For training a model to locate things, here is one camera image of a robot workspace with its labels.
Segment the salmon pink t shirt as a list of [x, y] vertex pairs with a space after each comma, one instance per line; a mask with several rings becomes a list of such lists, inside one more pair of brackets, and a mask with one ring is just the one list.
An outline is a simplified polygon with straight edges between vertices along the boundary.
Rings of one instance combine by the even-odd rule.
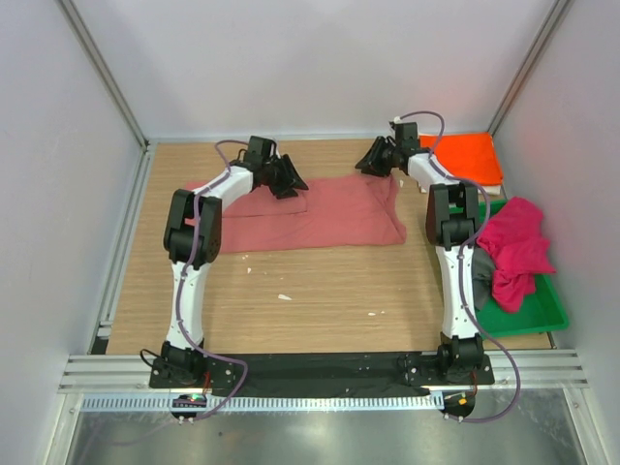
[[223, 213], [222, 254], [336, 246], [386, 246], [406, 241], [396, 214], [397, 181], [350, 174], [315, 178], [294, 198], [259, 187]]

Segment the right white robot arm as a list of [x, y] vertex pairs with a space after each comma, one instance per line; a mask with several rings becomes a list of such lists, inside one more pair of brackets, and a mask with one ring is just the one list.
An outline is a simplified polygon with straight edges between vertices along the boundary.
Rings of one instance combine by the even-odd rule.
[[441, 343], [431, 358], [431, 379], [441, 384], [494, 382], [475, 315], [472, 267], [480, 232], [478, 185], [457, 177], [425, 147], [418, 124], [396, 117], [391, 136], [377, 137], [356, 163], [364, 174], [386, 177], [399, 169], [427, 193], [425, 233], [434, 246], [442, 278]]

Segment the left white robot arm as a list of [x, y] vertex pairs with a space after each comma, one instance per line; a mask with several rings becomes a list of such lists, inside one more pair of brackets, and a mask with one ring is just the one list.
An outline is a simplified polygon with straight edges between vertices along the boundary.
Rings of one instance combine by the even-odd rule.
[[265, 187], [277, 199], [308, 189], [277, 142], [252, 136], [238, 156], [225, 160], [214, 179], [194, 189], [176, 190], [170, 201], [163, 245], [173, 275], [170, 328], [151, 365], [153, 388], [197, 386], [206, 379], [202, 308], [207, 275], [223, 239], [224, 212], [237, 200]]

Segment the folded orange t shirt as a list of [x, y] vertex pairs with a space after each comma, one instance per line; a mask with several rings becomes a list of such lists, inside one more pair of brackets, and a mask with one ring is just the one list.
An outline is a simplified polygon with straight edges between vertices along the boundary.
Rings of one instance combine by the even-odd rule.
[[503, 172], [488, 133], [442, 136], [435, 156], [457, 177], [472, 179], [484, 187], [503, 183]]

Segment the grey t shirt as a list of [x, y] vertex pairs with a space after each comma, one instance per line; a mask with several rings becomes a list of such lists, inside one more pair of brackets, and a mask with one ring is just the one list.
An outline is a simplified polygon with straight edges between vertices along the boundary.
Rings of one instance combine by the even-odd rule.
[[482, 310], [491, 298], [493, 273], [496, 270], [491, 257], [476, 247], [472, 259], [472, 280], [475, 308]]

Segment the magenta t shirt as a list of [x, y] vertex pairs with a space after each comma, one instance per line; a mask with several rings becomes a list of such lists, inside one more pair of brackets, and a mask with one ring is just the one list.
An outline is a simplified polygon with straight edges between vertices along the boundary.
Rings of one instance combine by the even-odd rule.
[[489, 219], [477, 238], [495, 265], [491, 296], [507, 313], [518, 312], [524, 298], [536, 291], [537, 275], [556, 272], [542, 222], [543, 213], [535, 204], [515, 197]]

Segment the green plastic bin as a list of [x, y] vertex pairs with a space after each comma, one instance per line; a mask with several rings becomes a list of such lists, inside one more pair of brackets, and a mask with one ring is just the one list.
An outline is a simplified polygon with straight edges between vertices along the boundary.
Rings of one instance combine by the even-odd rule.
[[[484, 214], [485, 210], [489, 209], [491, 218], [506, 202], [482, 203], [480, 213]], [[550, 275], [540, 274], [535, 277], [536, 291], [524, 298], [516, 313], [503, 311], [491, 297], [482, 310], [476, 309], [476, 315], [482, 327], [496, 338], [566, 328], [569, 324], [568, 316], [551, 284]]]

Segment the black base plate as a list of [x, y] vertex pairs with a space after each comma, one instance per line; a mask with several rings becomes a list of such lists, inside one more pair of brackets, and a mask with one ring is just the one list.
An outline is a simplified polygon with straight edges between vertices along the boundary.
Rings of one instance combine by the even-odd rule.
[[491, 386], [495, 379], [483, 362], [443, 368], [434, 353], [382, 352], [335, 354], [231, 355], [249, 368], [217, 358], [192, 361], [188, 368], [154, 360], [151, 388], [209, 388], [225, 397], [241, 384], [236, 397], [389, 398], [423, 396], [433, 387]]

